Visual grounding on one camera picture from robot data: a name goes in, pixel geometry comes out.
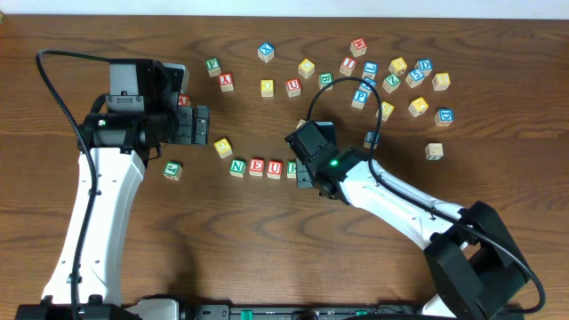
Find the table surface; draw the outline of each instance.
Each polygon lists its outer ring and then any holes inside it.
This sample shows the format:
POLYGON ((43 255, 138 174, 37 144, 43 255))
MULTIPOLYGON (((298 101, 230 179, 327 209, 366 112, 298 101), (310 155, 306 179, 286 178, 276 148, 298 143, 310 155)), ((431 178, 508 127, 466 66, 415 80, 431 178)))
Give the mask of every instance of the table surface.
MULTIPOLYGON (((8 16, 0 25, 0 318, 37 303, 60 255, 77 187, 76 141, 47 91, 34 56, 44 48, 106 57, 183 63, 193 103, 211 110, 210 141, 227 137, 234 156, 289 161, 284 136, 306 116, 317 73, 341 76, 349 42, 369 48, 358 61, 431 58, 453 83, 444 92, 407 84, 383 98, 396 106, 382 127, 377 158, 402 180, 465 206, 487 202, 501 215, 544 283, 548 305, 530 319, 569 311, 569 28, 565 21, 258 19, 206 17, 8 16), (269 41, 269 63, 257 47, 269 41), (218 57, 235 78, 221 92, 205 60, 218 57), (288 98, 285 80, 309 58, 317 72, 288 98), (275 80, 274 98, 260 80, 275 80), (430 108, 406 107, 423 96, 430 108), (438 108, 452 108, 450 127, 436 127, 438 108), (441 142, 445 157, 425 160, 441 142)), ((46 57, 46 71, 78 121, 108 91, 108 66, 46 57)), ((326 92, 313 117, 333 121, 342 147, 363 146, 375 102, 350 101, 356 83, 326 92)), ((169 146, 152 161, 134 199, 124 247, 125 303, 158 292, 191 301, 235 304, 424 303, 435 293, 421 250, 368 212, 299 190, 283 177, 229 175, 232 157, 205 148, 169 146), (164 164, 184 163, 178 182, 164 164)), ((532 284, 514 301, 531 307, 532 284)))

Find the white wall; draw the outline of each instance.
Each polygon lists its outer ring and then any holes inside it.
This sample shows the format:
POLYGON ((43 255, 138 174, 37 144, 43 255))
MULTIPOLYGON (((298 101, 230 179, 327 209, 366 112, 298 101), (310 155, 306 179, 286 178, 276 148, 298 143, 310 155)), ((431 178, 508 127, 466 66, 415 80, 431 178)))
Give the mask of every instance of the white wall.
POLYGON ((569 19, 569 0, 2 0, 4 13, 569 19))

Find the wood grain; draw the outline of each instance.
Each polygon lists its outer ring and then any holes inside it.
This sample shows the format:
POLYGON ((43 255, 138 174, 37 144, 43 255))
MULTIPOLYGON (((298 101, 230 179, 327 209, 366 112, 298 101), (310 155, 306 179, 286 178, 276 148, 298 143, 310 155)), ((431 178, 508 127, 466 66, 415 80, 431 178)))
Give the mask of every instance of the wood grain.
MULTIPOLYGON (((253 19, 203 17, 9 16, 0 25, 0 318, 37 303, 59 257, 73 208, 77 150, 67 120, 36 71, 39 49, 185 64, 189 93, 211 109, 211 140, 230 138, 234 155, 293 159, 284 136, 306 116, 317 74, 340 76, 350 40, 358 57, 409 65, 431 58, 453 83, 445 92, 407 84, 383 98, 396 109, 381 133, 378 159, 401 179, 448 201, 483 200, 501 214, 548 292, 529 319, 565 319, 569 307, 569 29, 564 21, 253 19), (265 64, 257 46, 276 47, 265 64), (221 93, 204 61, 220 59, 235 78, 221 93), (289 99, 285 80, 309 58, 317 72, 289 99), (259 81, 275 80, 274 98, 259 81), (427 114, 409 102, 423 96, 427 114), (438 108, 456 120, 435 127, 438 108), (442 142, 445 158, 424 160, 442 142)), ((78 121, 108 91, 108 67, 45 59, 49 77, 78 121)), ((361 146, 376 107, 349 106, 357 84, 335 85, 314 118, 336 124, 339 144, 361 146)), ((426 302, 434 293, 421 251, 382 220, 298 190, 287 179, 230 177, 230 158, 213 146, 169 146, 149 166, 132 208, 124 248, 125 303, 156 292, 236 304, 426 302), (168 160, 185 164, 181 181, 162 176, 168 160)), ((515 301, 537 300, 531 284, 515 301)))

